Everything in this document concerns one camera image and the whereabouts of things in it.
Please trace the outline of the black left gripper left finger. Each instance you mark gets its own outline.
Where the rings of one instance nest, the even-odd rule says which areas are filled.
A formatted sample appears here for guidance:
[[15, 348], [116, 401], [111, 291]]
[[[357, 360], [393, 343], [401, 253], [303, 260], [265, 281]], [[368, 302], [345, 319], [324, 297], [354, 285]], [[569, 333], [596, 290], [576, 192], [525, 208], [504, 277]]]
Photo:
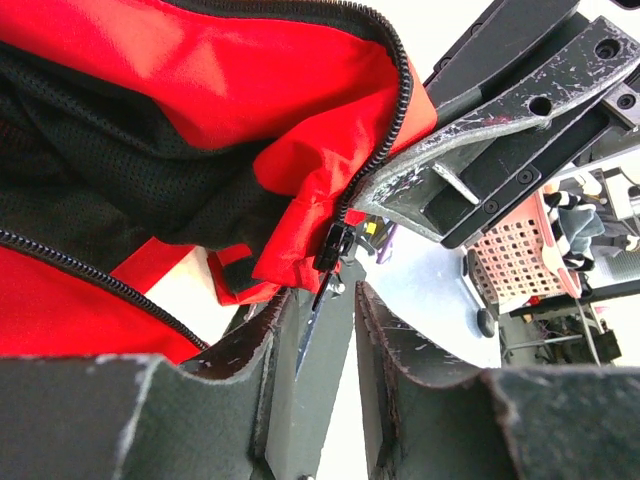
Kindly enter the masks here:
[[5, 359], [5, 479], [283, 479], [295, 294], [179, 366], [158, 355]]

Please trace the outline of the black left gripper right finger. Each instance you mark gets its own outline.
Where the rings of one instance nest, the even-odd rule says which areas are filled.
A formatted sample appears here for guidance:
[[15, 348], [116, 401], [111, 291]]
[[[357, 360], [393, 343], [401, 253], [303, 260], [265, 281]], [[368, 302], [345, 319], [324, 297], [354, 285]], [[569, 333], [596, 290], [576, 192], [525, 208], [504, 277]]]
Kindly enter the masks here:
[[366, 282], [355, 333], [372, 479], [635, 479], [634, 367], [482, 369], [395, 315]]

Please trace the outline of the red jacket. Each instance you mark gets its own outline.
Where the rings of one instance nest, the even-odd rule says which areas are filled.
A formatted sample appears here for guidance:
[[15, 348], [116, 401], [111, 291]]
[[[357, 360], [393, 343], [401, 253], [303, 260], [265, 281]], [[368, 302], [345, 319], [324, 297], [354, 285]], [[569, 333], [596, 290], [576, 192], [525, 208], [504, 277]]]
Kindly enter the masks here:
[[436, 122], [366, 6], [3, 2], [2, 355], [195, 356], [146, 292], [196, 247], [226, 305], [317, 292], [357, 181]]

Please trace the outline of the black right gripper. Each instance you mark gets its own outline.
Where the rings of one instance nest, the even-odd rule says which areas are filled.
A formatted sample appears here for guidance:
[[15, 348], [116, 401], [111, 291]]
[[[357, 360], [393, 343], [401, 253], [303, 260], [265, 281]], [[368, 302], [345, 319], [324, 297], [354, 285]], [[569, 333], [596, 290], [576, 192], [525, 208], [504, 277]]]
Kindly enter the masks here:
[[492, 2], [424, 82], [450, 124], [368, 175], [353, 209], [454, 249], [570, 162], [638, 160], [638, 42], [639, 10], [614, 1]]

